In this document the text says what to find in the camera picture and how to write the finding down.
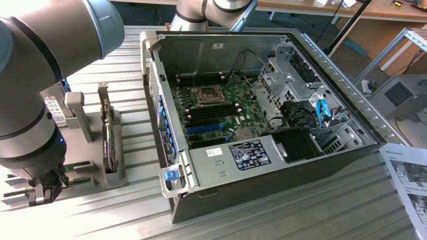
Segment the gray robot arm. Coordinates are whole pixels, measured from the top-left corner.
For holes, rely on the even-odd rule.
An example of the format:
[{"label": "gray robot arm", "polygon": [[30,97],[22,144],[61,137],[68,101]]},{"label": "gray robot arm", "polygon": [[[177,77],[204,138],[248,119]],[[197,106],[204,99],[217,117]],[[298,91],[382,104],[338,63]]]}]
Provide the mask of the gray robot arm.
[{"label": "gray robot arm", "polygon": [[257,0],[177,0],[170,31],[206,31],[210,20],[240,32],[256,4]]},{"label": "gray robot arm", "polygon": [[0,17],[0,165],[33,187],[30,206],[50,203],[68,187],[66,143],[40,92],[122,40],[121,18],[108,0],[50,0]]}]

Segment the sticker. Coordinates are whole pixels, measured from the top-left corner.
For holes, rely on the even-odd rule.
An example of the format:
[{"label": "sticker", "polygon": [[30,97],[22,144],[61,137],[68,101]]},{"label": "sticker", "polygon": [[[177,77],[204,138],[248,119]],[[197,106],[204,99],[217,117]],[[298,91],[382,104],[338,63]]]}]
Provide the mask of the sticker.
[{"label": "sticker", "polygon": [[205,150],[208,157],[214,157],[217,155],[222,155],[222,150],[220,147]]},{"label": "sticker", "polygon": [[272,163],[260,140],[237,143],[228,147],[234,164],[241,171]]},{"label": "sticker", "polygon": [[222,49],[224,43],[213,43],[212,49]]},{"label": "sticker", "polygon": [[44,104],[46,106],[48,111],[52,114],[53,121],[56,123],[65,122],[65,116],[58,101],[56,99],[44,100]]}]

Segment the paper sheet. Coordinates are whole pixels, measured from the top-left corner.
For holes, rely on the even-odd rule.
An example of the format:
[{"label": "paper sheet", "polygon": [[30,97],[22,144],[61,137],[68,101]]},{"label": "paper sheet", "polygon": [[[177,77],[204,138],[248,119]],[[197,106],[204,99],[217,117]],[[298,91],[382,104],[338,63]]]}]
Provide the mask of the paper sheet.
[{"label": "paper sheet", "polygon": [[388,143],[378,152],[412,225],[427,239],[427,149]]}]

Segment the warning label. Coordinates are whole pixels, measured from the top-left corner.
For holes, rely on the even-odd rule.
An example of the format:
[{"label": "warning label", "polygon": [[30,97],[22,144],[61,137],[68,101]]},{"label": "warning label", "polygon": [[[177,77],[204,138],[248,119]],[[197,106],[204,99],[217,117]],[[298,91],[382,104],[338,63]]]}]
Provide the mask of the warning label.
[{"label": "warning label", "polygon": [[241,171],[272,163],[260,140],[237,143],[228,147],[234,164]]}]

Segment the motherboard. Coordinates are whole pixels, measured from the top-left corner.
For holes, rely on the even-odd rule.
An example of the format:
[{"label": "motherboard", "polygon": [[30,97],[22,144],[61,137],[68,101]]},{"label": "motherboard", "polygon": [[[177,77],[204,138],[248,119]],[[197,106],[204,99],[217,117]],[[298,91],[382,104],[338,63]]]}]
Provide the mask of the motherboard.
[{"label": "motherboard", "polygon": [[190,149],[252,139],[265,131],[264,113],[244,75],[176,75],[170,92]]}]

